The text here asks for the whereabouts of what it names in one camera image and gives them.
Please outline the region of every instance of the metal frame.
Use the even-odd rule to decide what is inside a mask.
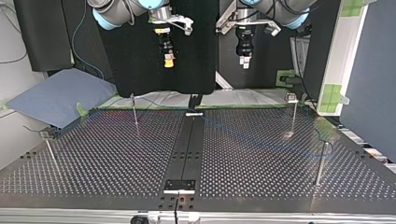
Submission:
[[[150,223],[175,223],[172,212],[117,210],[0,209],[0,223],[129,223],[133,216],[149,217]],[[199,223],[396,223],[396,216],[321,213],[193,213],[178,212],[178,220]]]
[[[291,114],[294,108],[288,108],[284,111],[286,116],[283,122],[283,131],[289,129],[292,125]],[[208,110],[199,111],[207,115]],[[299,109],[296,117],[297,125],[299,119],[305,116],[304,111]],[[308,115],[309,119],[315,119],[314,115]],[[324,130],[330,131],[327,133],[328,137],[337,139],[338,142],[342,142],[342,147],[345,149],[343,152],[352,154],[354,161],[359,161],[370,167],[373,171],[378,171],[384,180],[391,183],[396,183],[396,176],[389,170],[387,170],[377,160],[372,158],[364,152],[364,150],[356,145],[352,140],[342,135],[342,133],[330,127],[331,125],[325,119],[321,119],[322,124],[325,122]],[[67,223],[109,223],[112,221],[125,221],[132,216],[148,216],[150,220],[161,219],[164,223],[174,222],[175,215],[178,219],[183,221],[187,220],[189,223],[195,223],[198,219],[208,222],[228,222],[228,221],[247,221],[247,222],[265,222],[265,221],[283,221],[283,222],[309,222],[309,221],[334,221],[334,223],[348,223],[348,221],[369,220],[370,223],[375,223],[377,220],[381,223],[396,223],[395,216],[348,216],[342,215],[345,212],[348,213],[362,213],[362,214],[395,214],[394,205],[396,201],[370,201],[367,202],[370,206],[359,201],[348,201],[340,200],[339,198],[333,200],[326,200],[315,196],[317,193],[326,192],[321,191],[320,188],[316,189],[315,193],[305,198],[295,198],[293,200],[260,200],[260,199],[249,199],[240,201],[237,198],[231,198],[226,200],[217,200],[205,198],[200,195],[200,181],[202,174],[203,164],[203,150],[204,150],[204,139],[205,139],[205,126],[206,122],[204,118],[200,117],[185,117],[182,121],[179,138],[176,145],[173,148],[173,158],[169,161],[166,169],[166,173],[163,179],[163,186],[165,181],[168,179],[181,179],[181,180],[195,180],[196,188],[194,195],[179,194],[159,194],[155,199],[147,200],[135,200],[130,199],[113,199],[113,198],[91,198],[85,196],[76,197],[57,197],[56,200],[43,200],[48,196],[42,195],[31,195],[26,197],[18,195],[1,195],[2,203],[1,206],[10,208],[0,208],[0,223],[2,222],[18,222],[18,223],[29,223],[39,219],[40,221],[47,220],[50,222],[59,221],[55,218],[63,218],[67,220]],[[35,156],[34,151],[39,152],[43,150],[48,158],[50,154],[45,149],[45,144],[33,149],[31,152],[32,159]],[[4,177],[8,171],[12,171],[14,168],[21,166],[29,159],[20,159],[12,163],[5,171],[0,172],[0,177]],[[315,159],[319,166],[319,169],[325,174],[326,169],[329,165],[328,160],[320,162],[320,158]],[[24,207],[35,207],[31,209],[18,208],[23,204]],[[54,207],[63,209],[42,209],[43,207]],[[323,213],[339,213],[340,215],[322,215]]]

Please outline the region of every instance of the black panel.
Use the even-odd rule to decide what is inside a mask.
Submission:
[[[340,2],[340,0],[324,1],[323,5],[310,17],[313,30],[306,59],[304,81],[309,94],[314,99],[318,99],[320,95]]]
[[[293,67],[290,54],[290,37],[294,32],[284,28],[276,36],[266,35],[263,26],[257,27],[253,39],[254,56],[248,70],[239,64],[236,55],[238,40],[235,30],[219,38],[219,72],[237,89],[273,88],[276,84],[278,70],[289,70]]]
[[[32,70],[47,72],[72,67],[60,0],[15,0],[23,41]]]
[[[76,31],[76,28],[83,16],[84,3],[85,1],[62,0],[70,43],[72,41],[73,33]],[[97,27],[96,21],[93,18],[92,9],[88,6],[85,20],[81,24],[76,34],[75,48],[78,55],[84,61],[98,67],[104,73],[105,79],[110,80],[112,77],[112,72],[108,63],[106,51],[102,43],[102,38],[99,34],[99,28]],[[76,57],[75,60],[76,68],[102,78],[98,71],[90,68],[85,63],[79,62]]]
[[[209,94],[215,88],[216,45],[214,27],[219,2],[213,0],[174,0],[176,13],[194,20],[191,36],[174,28],[177,48],[175,67],[165,69],[159,39],[148,23],[148,14],[113,31],[101,29],[108,59],[123,97],[150,91],[174,90],[182,93]]]
[[[372,3],[361,33],[341,121],[348,129],[396,162],[396,1]]]

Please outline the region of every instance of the metal rod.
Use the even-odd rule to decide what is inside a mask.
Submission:
[[[46,140],[46,143],[47,143],[47,147],[48,147],[48,149],[49,149],[49,154],[50,154],[51,158],[52,158],[53,160],[56,160],[55,155],[53,154],[53,151],[52,151],[52,147],[51,147],[51,145],[50,145],[50,141],[49,141],[49,140]]]
[[[137,115],[136,115],[136,102],[134,101],[134,94],[131,94],[131,105],[132,108],[134,109],[134,124],[137,126],[139,122],[137,121]]]
[[[317,177],[315,178],[315,186],[319,187],[320,186],[320,179],[323,173],[323,168],[324,168],[324,162],[325,162],[325,158],[324,158],[324,152],[326,151],[326,149],[329,147],[329,143],[324,143],[323,144],[323,148],[321,150],[320,153],[320,161],[319,161],[319,166],[318,166],[318,173],[317,173]]]
[[[296,103],[294,104],[294,112],[293,112],[293,124],[294,124],[294,121],[296,120],[296,114],[297,114],[297,104],[298,104],[298,102],[296,102]]]

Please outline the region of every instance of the gray fabric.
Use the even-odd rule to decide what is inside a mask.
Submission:
[[[205,95],[201,105],[283,105],[285,104],[286,89],[273,90],[236,90],[236,91],[214,91]],[[136,106],[144,108],[156,108],[159,105],[187,107],[190,96],[174,91],[152,92],[135,99]],[[101,105],[101,108],[125,108],[132,107],[130,99],[113,97]]]
[[[10,100],[7,106],[29,117],[64,128],[80,117],[78,103],[88,111],[110,99],[115,91],[113,84],[73,68],[33,86]]]
[[[382,154],[396,161],[396,1],[369,6],[349,81],[341,121]]]

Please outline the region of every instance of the blue cloth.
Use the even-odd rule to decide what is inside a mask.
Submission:
[[[77,104],[90,110],[110,99],[116,87],[75,68],[63,70],[7,103],[26,116],[64,128],[80,117]]]

